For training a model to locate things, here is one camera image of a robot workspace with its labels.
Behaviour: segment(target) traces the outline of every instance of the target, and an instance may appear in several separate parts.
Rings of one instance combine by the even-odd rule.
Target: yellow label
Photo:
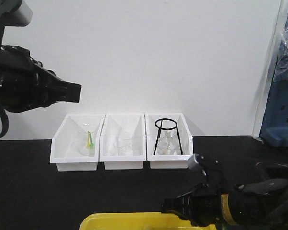
[[[229,194],[221,194],[221,207],[222,207],[222,216],[225,221],[230,225],[237,225],[234,221],[230,209],[229,209]]]

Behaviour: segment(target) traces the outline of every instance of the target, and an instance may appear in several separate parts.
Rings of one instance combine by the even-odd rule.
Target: black wire stand
[[[163,121],[171,121],[171,122],[175,123],[175,126],[172,127],[172,128],[163,128],[163,127],[162,127]],[[157,140],[156,140],[156,142],[155,142],[154,155],[155,155],[155,152],[156,152],[156,150],[157,150],[158,140],[159,140],[159,138],[160,138],[160,136],[161,136],[161,130],[173,130],[173,129],[176,129],[176,131],[177,131],[177,136],[178,136],[178,141],[179,141],[179,147],[180,147],[181,155],[183,155],[177,122],[174,121],[173,119],[161,118],[161,119],[156,120],[155,126],[158,128],[158,134],[157,134]]]

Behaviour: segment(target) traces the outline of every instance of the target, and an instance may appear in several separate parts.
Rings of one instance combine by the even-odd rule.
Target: white bin
[[[105,169],[141,169],[145,160],[144,114],[106,115],[100,137]]]
[[[66,115],[52,138],[50,163],[55,163],[58,171],[96,170],[104,118],[105,115]]]
[[[169,118],[177,122],[183,155],[181,155],[176,129],[169,131],[171,136],[170,138],[172,138],[173,141],[173,150],[169,153],[157,148],[156,154],[154,155],[158,134],[158,128],[155,126],[155,122],[161,118]],[[183,114],[145,114],[145,119],[147,134],[147,160],[150,161],[150,167],[152,169],[187,168],[188,159],[193,155],[193,138]],[[162,127],[166,127],[166,125],[167,123],[164,121]],[[173,123],[168,122],[168,126],[168,128],[172,128]],[[164,137],[165,135],[167,135],[166,132],[162,131],[161,137]]]

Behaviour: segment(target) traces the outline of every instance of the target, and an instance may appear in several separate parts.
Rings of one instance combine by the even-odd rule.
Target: yellow stirring rod
[[[89,131],[88,131],[88,134],[87,134],[87,148],[90,147],[90,136],[89,136]]]

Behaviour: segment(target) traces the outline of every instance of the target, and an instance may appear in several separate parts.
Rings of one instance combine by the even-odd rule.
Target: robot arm
[[[194,164],[203,170],[206,181],[190,192],[166,199],[161,212],[174,213],[194,226],[215,224],[268,225],[288,228],[288,180],[266,178],[263,182],[230,188],[218,161],[197,156]]]
[[[58,101],[79,102],[81,85],[65,82],[43,68],[30,52],[3,46],[5,26],[27,26],[32,11],[22,0],[0,0],[0,118],[3,137],[9,127],[5,110],[23,112],[48,107]]]

